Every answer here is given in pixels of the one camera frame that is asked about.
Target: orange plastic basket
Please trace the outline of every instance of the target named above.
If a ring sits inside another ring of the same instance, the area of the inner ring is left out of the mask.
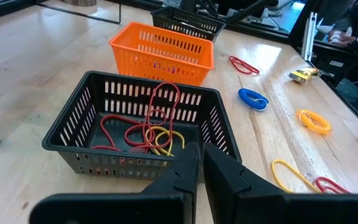
[[[138,22],[109,44],[123,75],[200,86],[214,68],[211,41]]]

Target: black basket in background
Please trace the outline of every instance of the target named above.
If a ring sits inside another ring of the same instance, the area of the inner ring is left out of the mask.
[[[152,92],[159,83],[124,75],[87,72],[52,124],[42,141],[42,147],[57,151],[79,174],[138,179],[158,177],[175,157],[159,156],[151,151],[149,154],[128,152],[132,146],[126,144],[124,133],[132,124],[117,119],[104,124],[122,152],[92,147],[109,146],[100,127],[103,116],[119,114],[143,121]],[[184,136],[185,144],[196,142],[201,150],[204,142],[211,142],[241,162],[219,92],[209,88],[177,86],[181,96],[173,114],[173,130]],[[154,98],[153,107],[169,114],[175,95],[173,86],[164,85]],[[150,120],[160,123],[162,114],[153,113]],[[129,139],[143,142],[141,130],[129,135]],[[174,136],[172,154],[179,155],[181,150],[181,141]]]
[[[153,25],[155,27],[180,32],[212,42],[215,42],[218,34],[226,26],[223,22],[170,6],[151,12],[151,15],[153,16]]]

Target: yellow cable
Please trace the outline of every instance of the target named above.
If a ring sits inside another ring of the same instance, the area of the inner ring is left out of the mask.
[[[332,127],[327,120],[325,120],[321,115],[310,110],[298,110],[296,115],[304,126],[314,132],[328,134],[332,130]]]
[[[305,177],[303,177],[302,174],[300,174],[297,170],[295,170],[290,164],[288,164],[287,162],[285,162],[283,160],[276,159],[276,160],[274,160],[272,162],[272,172],[273,172],[274,179],[276,180],[278,186],[281,187],[281,189],[283,189],[287,193],[293,193],[292,190],[290,190],[286,186],[284,186],[284,184],[281,182],[281,180],[278,179],[277,173],[276,173],[276,170],[275,170],[275,166],[274,166],[276,163],[283,164],[293,174],[295,174],[299,179],[301,179],[310,189],[312,189],[316,193],[321,193],[321,191],[317,187],[315,187],[311,182],[309,182]]]
[[[158,135],[155,137],[155,145],[156,145],[156,146],[159,146],[159,144],[158,144],[158,139],[159,139],[161,136],[163,136],[164,134],[167,134],[167,135],[170,134],[170,132],[169,132],[167,129],[163,128],[163,127],[154,126],[154,127],[151,127],[150,129],[151,129],[151,130],[157,129],[157,130],[162,131],[160,134],[158,134]],[[147,134],[149,133],[150,129],[148,129],[148,130],[146,131],[146,133],[145,133],[146,137],[147,137]],[[181,139],[181,147],[182,147],[182,149],[184,149],[184,148],[185,148],[185,138],[184,138],[179,132],[176,132],[176,131],[172,131],[172,134],[177,135],[177,136]],[[166,156],[174,156],[174,155],[171,153],[172,144],[173,144],[172,142],[173,142],[173,139],[171,140],[171,142],[170,142],[170,144],[169,144],[168,151],[166,151],[166,150],[165,150],[164,148],[162,148],[162,147],[158,147],[157,149],[158,149],[159,151],[161,151],[162,153],[164,153]],[[155,148],[151,148],[151,150],[154,152],[154,154],[156,154],[156,155],[161,155],[161,153],[159,153],[158,150],[156,150]]]

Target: wooden table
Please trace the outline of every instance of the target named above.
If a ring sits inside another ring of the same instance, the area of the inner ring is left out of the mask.
[[[149,12],[131,7],[123,7],[119,26],[39,6],[0,18],[0,223],[25,223],[31,208],[51,194],[140,192],[150,183],[78,175],[56,152],[41,148],[85,71],[117,72],[107,42],[132,13],[152,23]],[[283,159],[310,180],[325,176],[358,192],[358,119],[322,80],[299,85],[288,78],[307,66],[290,46],[224,30],[214,52],[215,69],[203,86],[221,92],[245,166],[275,183],[270,164]],[[253,64],[260,75],[237,72],[230,55]],[[265,95],[268,108],[250,110],[237,95],[240,88]],[[302,108],[328,119],[332,133],[304,128],[295,117]],[[309,192],[286,169],[279,167],[278,174],[294,191]],[[197,223],[212,223],[205,187],[198,187]]]

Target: red cable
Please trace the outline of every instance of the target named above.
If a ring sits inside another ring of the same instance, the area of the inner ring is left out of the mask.
[[[256,69],[255,67],[251,66],[250,64],[248,64],[247,62],[235,57],[235,56],[230,56],[229,57],[230,62],[233,64],[234,68],[237,69],[237,71],[246,74],[246,75],[250,75],[252,73],[256,73],[256,75],[259,75],[260,71],[258,69]],[[241,70],[238,65],[243,66],[244,68],[248,69],[248,71],[243,71]]]
[[[334,192],[335,194],[350,194],[350,192],[343,187],[339,186],[337,183],[333,182],[332,180],[328,179],[327,177],[318,177],[316,180],[317,188],[320,189],[322,193],[326,193],[328,190]],[[332,185],[323,187],[321,182],[327,182]]]
[[[153,127],[153,126],[162,126],[167,121],[167,115],[164,113],[164,111],[162,111],[160,109],[151,109],[152,105],[153,105],[154,97],[157,94],[157,90],[163,85],[171,85],[171,86],[173,86],[177,91],[177,99],[175,100],[175,102],[174,102],[174,104],[172,106],[172,109],[170,111],[170,116],[169,116],[170,117],[170,121],[169,121],[170,122],[170,124],[169,124],[170,134],[169,134],[168,140],[164,144],[154,146],[151,142],[154,140],[155,134],[154,134],[154,131],[151,129],[151,127]],[[170,141],[172,140],[173,112],[175,111],[175,108],[177,107],[177,104],[179,103],[179,100],[180,100],[180,90],[175,84],[168,83],[168,82],[163,82],[163,83],[159,84],[157,87],[154,88],[154,91],[152,93],[150,103],[149,103],[149,110],[148,110],[148,112],[147,112],[147,114],[145,116],[145,119],[144,119],[143,123],[135,121],[133,119],[128,119],[128,118],[125,118],[123,116],[119,116],[119,115],[116,115],[116,114],[110,114],[110,115],[104,116],[100,121],[100,127],[101,127],[104,135],[107,137],[107,139],[108,139],[108,141],[109,141],[111,146],[94,146],[92,148],[93,149],[109,149],[109,150],[113,150],[113,151],[121,151],[120,149],[116,148],[116,145],[115,145],[114,141],[112,140],[112,137],[110,136],[110,134],[108,133],[108,131],[104,127],[104,122],[106,122],[109,119],[119,119],[121,121],[125,121],[125,122],[128,122],[128,123],[134,124],[134,126],[132,126],[129,129],[127,129],[125,131],[125,134],[124,134],[125,142],[130,146],[134,146],[131,150],[129,150],[129,152],[139,152],[139,153],[144,152],[144,153],[148,153],[149,149],[152,148],[152,147],[165,147],[165,146],[167,146],[170,143]],[[150,116],[154,112],[162,113],[163,121],[161,123],[159,123],[159,124],[151,125]],[[133,142],[133,141],[129,140],[128,135],[130,135],[131,132],[133,132],[133,131],[135,131],[136,129],[139,129],[139,128],[142,128],[142,134],[143,134],[144,142]],[[145,132],[148,129],[150,130],[149,131],[149,136],[146,137]]]

